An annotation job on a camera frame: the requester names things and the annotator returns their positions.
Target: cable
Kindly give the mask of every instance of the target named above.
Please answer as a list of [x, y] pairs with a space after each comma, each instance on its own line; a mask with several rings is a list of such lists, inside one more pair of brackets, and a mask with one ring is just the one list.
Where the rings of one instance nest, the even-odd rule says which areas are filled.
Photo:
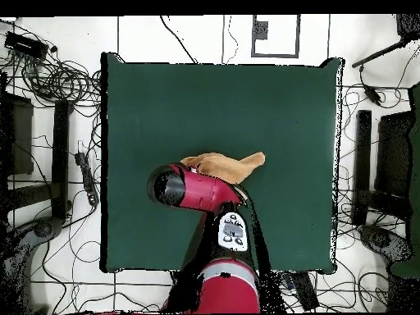
[[189, 57], [189, 59], [191, 59], [191, 61], [194, 63], [194, 64], [198, 64], [198, 62], [197, 62], [197, 60], [195, 60], [195, 59], [193, 59], [192, 57], [191, 57], [191, 55], [189, 54], [189, 52], [187, 51], [187, 49], [185, 48], [185, 46], [184, 46], [184, 44], [182, 43], [182, 41], [180, 40], [180, 38], [178, 37], [178, 36], [176, 36], [176, 34], [171, 30], [171, 28], [169, 28], [168, 26], [167, 26], [167, 23], [165, 23], [165, 21], [163, 20], [163, 17], [162, 16], [159, 16], [159, 18], [161, 19], [161, 22], [162, 22], [162, 24], [163, 24], [163, 26], [172, 34], [172, 35], [174, 35], [175, 36], [175, 38], [176, 38], [176, 40], [180, 43], [180, 45], [181, 45], [181, 47], [184, 49], [184, 51], [185, 51], [185, 53], [187, 53], [188, 54], [188, 57]]
[[232, 56], [232, 57], [230, 57], [228, 60], [227, 60], [227, 62], [226, 62], [226, 64], [229, 64], [229, 62], [233, 59], [233, 58], [235, 58], [236, 57], [236, 53], [238, 52], [238, 48], [239, 48], [239, 44], [238, 44], [238, 41], [236, 41], [236, 39], [233, 37], [233, 35], [232, 35], [232, 33], [231, 33], [231, 21], [232, 21], [232, 15], [231, 15], [231, 18], [229, 19], [229, 25], [227, 26], [227, 32], [229, 33], [229, 36], [235, 41], [235, 43], [236, 43], [236, 50], [235, 50], [235, 53], [234, 53], [234, 55]]

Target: orange cloth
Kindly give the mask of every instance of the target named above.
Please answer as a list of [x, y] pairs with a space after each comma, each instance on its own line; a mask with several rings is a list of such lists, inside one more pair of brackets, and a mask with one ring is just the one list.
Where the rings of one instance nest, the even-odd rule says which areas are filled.
[[265, 162], [262, 152], [252, 154], [244, 159], [223, 156], [220, 153], [204, 153], [197, 157], [187, 157], [181, 160], [187, 167], [197, 168], [197, 172], [208, 176], [215, 176], [230, 184], [240, 184], [256, 167]]

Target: white floor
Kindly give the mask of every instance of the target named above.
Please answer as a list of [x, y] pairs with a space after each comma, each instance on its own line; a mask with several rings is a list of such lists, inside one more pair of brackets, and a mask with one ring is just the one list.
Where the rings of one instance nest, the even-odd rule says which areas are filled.
[[[351, 86], [360, 83], [358, 69], [352, 69], [351, 64], [357, 60], [374, 53], [375, 51], [391, 45], [399, 40], [396, 33], [396, 22], [392, 15], [302, 15], [299, 59], [279, 58], [251, 58], [251, 28], [252, 16], [172, 16], [170, 20], [164, 17], [167, 25], [181, 38], [186, 49], [198, 62], [221, 64], [299, 64], [319, 66], [328, 57], [343, 57], [345, 71], [343, 85]], [[288, 35], [295, 35], [295, 27], [290, 26], [289, 19], [282, 22], [281, 16], [259, 16], [261, 21], [269, 21], [271, 31], [270, 43], [266, 47], [258, 46], [261, 52], [288, 53], [290, 40]], [[119, 53], [126, 62], [189, 62], [189, 58], [182, 47], [163, 26], [158, 16], [126, 16], [126, 17], [54, 17], [54, 18], [20, 18], [17, 22], [23, 28], [36, 33], [38, 36], [52, 42], [58, 47], [58, 57], [61, 61], [73, 61], [84, 66], [92, 75], [99, 70], [101, 52]], [[0, 34], [11, 30], [10, 26], [0, 23]], [[0, 35], [0, 57], [7, 56], [3, 47], [4, 36]], [[389, 53], [373, 62], [366, 64], [363, 80], [373, 86], [396, 87], [403, 74], [404, 68], [418, 47], [419, 42], [410, 44], [407, 48]], [[414, 57], [407, 67], [400, 87], [408, 88], [420, 81], [420, 64]], [[21, 80], [16, 79], [16, 94], [23, 95], [19, 87]], [[403, 99], [407, 99], [406, 89], [400, 90]], [[384, 91], [386, 102], [383, 106], [393, 106], [398, 101], [393, 89]], [[33, 104], [39, 103], [33, 95], [25, 93], [32, 98]], [[377, 139], [377, 123], [381, 116], [394, 112], [409, 110], [409, 103], [402, 101], [391, 110], [378, 107], [368, 100], [364, 100], [363, 91], [352, 88], [344, 104], [343, 121], [348, 117], [349, 125], [346, 135], [341, 139], [341, 156], [354, 149], [351, 140], [354, 137], [354, 116], [359, 109], [372, 110], [372, 142]], [[91, 107], [84, 107], [82, 112], [94, 112]], [[36, 109], [34, 114], [34, 137], [45, 135], [51, 143], [53, 138], [53, 111], [51, 109]], [[76, 152], [80, 141], [87, 146], [92, 130], [92, 119], [74, 112], [71, 115], [70, 151]], [[45, 145], [45, 139], [34, 139], [34, 145]], [[372, 146], [371, 183], [375, 176], [376, 152], [375, 144]], [[48, 148], [33, 148], [33, 155], [39, 162], [44, 175], [51, 179], [52, 152]], [[96, 169], [100, 161], [91, 156], [91, 166]], [[340, 161], [340, 189], [351, 189], [353, 154], [349, 154]], [[80, 182], [80, 169], [74, 159], [70, 160], [70, 181]], [[17, 180], [42, 180], [38, 170], [34, 169], [31, 176], [16, 177]], [[15, 183], [16, 187], [28, 183]], [[70, 199], [83, 189], [81, 184], [69, 184]], [[343, 210], [349, 210], [349, 200], [341, 197]], [[24, 223], [43, 208], [48, 202], [35, 204], [10, 213], [10, 222], [16, 226]], [[78, 194], [75, 199], [73, 219], [83, 217], [89, 212], [89, 205], [85, 193]], [[48, 209], [42, 214], [47, 216]], [[376, 216], [369, 216], [374, 221]], [[341, 220], [347, 217], [342, 214]], [[66, 295], [58, 304], [56, 313], [74, 313], [77, 310], [93, 310], [97, 312], [117, 310], [142, 310], [151, 304], [161, 305], [170, 289], [171, 278], [168, 272], [151, 271], [123, 271], [117, 274], [104, 274], [98, 269], [99, 242], [100, 242], [100, 205], [98, 211], [89, 217], [79, 229], [81, 222], [64, 230], [51, 243], [46, 268], [57, 279], [66, 284]], [[351, 229], [351, 226], [340, 224], [342, 231]], [[398, 233], [404, 235], [404, 226], [398, 225]], [[78, 258], [75, 258], [68, 243], [71, 238], [71, 247]], [[337, 305], [336, 311], [364, 312], [354, 284], [366, 272], [379, 272], [386, 276], [382, 260], [365, 249], [352, 234], [342, 235], [337, 241], [336, 258], [338, 271], [331, 276], [317, 276], [317, 294], [322, 308]], [[49, 312], [53, 311], [64, 292], [63, 285], [49, 278], [40, 267], [46, 245], [37, 250], [32, 264], [32, 293], [36, 304], [48, 304]], [[385, 309], [384, 293], [386, 281], [377, 275], [369, 274], [361, 281], [362, 294], [365, 298], [367, 310], [380, 312]], [[75, 305], [72, 297], [76, 295]], [[296, 313], [302, 312], [299, 303], [293, 297], [285, 296], [286, 302], [293, 307]]]

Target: green tabletop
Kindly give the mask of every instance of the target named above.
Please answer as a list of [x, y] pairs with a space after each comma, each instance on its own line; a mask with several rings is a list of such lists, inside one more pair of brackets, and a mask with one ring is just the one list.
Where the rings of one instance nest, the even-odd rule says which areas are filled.
[[154, 168], [217, 152], [244, 181], [277, 270], [331, 270], [339, 59], [324, 67], [124, 63], [107, 55], [107, 270], [179, 269], [200, 212], [153, 204]]

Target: black device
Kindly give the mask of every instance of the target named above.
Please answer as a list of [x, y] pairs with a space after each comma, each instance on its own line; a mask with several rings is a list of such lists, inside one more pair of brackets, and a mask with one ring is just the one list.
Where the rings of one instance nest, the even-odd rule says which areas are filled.
[[307, 272], [290, 273], [300, 304], [305, 312], [319, 307], [317, 294]]
[[82, 170], [84, 190], [88, 195], [89, 204], [92, 207], [96, 207], [99, 204], [99, 196], [95, 187], [92, 171], [90, 170], [89, 160], [84, 153], [77, 153], [75, 155], [75, 164]]
[[363, 225], [358, 228], [362, 244], [379, 253], [386, 264], [397, 261], [408, 261], [413, 256], [410, 243], [392, 231], [374, 225]]
[[419, 14], [403, 14], [396, 15], [397, 21], [397, 33], [401, 37], [398, 43], [382, 49], [379, 52], [373, 53], [369, 57], [366, 57], [358, 62], [355, 62], [352, 67], [361, 66], [367, 62], [372, 61], [378, 57], [383, 56], [389, 52], [396, 50], [397, 48], [403, 48], [411, 41], [420, 39], [420, 15]]
[[11, 148], [13, 165], [9, 167], [8, 175], [31, 174], [34, 171], [32, 163], [32, 117], [34, 116], [34, 105], [28, 98], [5, 92], [3, 112], [12, 114], [11, 128], [12, 142], [19, 147]]
[[11, 31], [7, 31], [6, 33], [4, 47], [40, 61], [45, 59], [48, 52], [48, 45], [45, 43], [27, 36], [12, 33]]
[[409, 132], [415, 122], [416, 117], [412, 112], [381, 117], [378, 126], [376, 190], [398, 197], [409, 196], [412, 157]]
[[413, 214], [408, 187], [411, 177], [409, 132], [413, 111], [383, 116], [379, 124], [377, 178], [375, 190], [369, 189], [372, 113], [360, 110], [356, 116], [354, 150], [354, 194], [351, 223], [366, 224], [368, 207], [406, 221]]

